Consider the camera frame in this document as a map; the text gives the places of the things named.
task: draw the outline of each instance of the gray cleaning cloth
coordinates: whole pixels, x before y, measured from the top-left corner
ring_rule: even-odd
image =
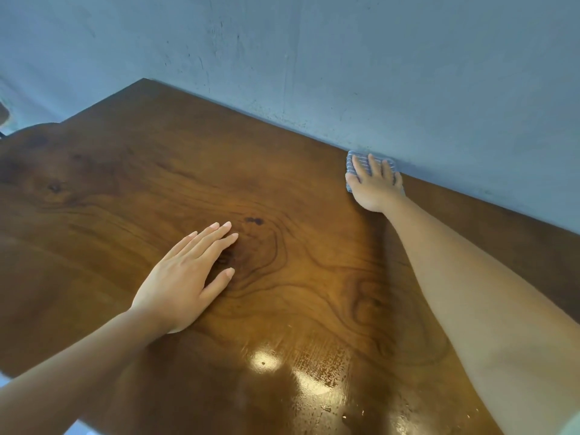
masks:
[[[391,168],[391,171],[393,172],[393,180],[395,180],[395,172],[398,172],[397,169],[397,165],[395,164],[395,161],[389,157],[385,157],[383,155],[377,155],[372,153],[373,156],[375,156],[375,159],[379,162],[382,163],[383,160],[387,160],[388,165]],[[368,153],[364,154],[364,153],[357,153],[356,151],[349,151],[349,153],[346,155],[346,172],[350,172],[351,174],[357,175],[357,172],[354,170],[354,166],[353,166],[353,155],[355,155],[356,157],[359,158],[361,165],[366,169],[366,173],[368,175],[372,175],[371,174],[371,165],[368,164]],[[352,193],[352,189],[350,188],[349,184],[346,184],[346,190]]]

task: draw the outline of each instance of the wooden table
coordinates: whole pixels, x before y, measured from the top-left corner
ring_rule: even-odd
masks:
[[[83,419],[104,434],[497,434],[345,152],[150,80],[0,143],[0,370],[131,304],[184,234],[232,221],[236,275]],[[580,313],[576,235],[405,177],[407,194]]]

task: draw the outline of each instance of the hand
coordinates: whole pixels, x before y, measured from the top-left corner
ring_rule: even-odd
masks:
[[[347,173],[346,182],[353,190],[354,199],[367,211],[382,212],[385,200],[392,195],[402,195],[402,177],[400,173],[393,172],[387,160],[381,164],[376,161],[372,154],[368,155],[368,163],[372,175],[366,173],[366,169],[360,164],[359,158],[353,155],[353,166],[357,175]]]
[[[178,242],[145,279],[131,309],[159,318],[169,333],[177,333],[195,321],[228,285],[234,269],[226,269],[204,288],[209,270],[221,252],[238,239],[222,238],[231,228],[214,223],[202,233],[193,232]]]

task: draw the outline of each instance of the gray painted wall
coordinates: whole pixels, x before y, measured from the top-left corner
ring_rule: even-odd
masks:
[[[3,131],[147,77],[580,233],[580,0],[0,7]]]

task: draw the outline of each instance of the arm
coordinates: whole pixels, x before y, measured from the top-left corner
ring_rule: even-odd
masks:
[[[557,434],[580,410],[580,326],[513,271],[354,161],[357,202],[390,220],[475,390],[506,435]]]
[[[133,356],[168,332],[189,326],[228,285],[234,269],[204,288],[230,223],[186,236],[153,268],[128,311],[0,389],[0,433],[60,434],[92,394]]]

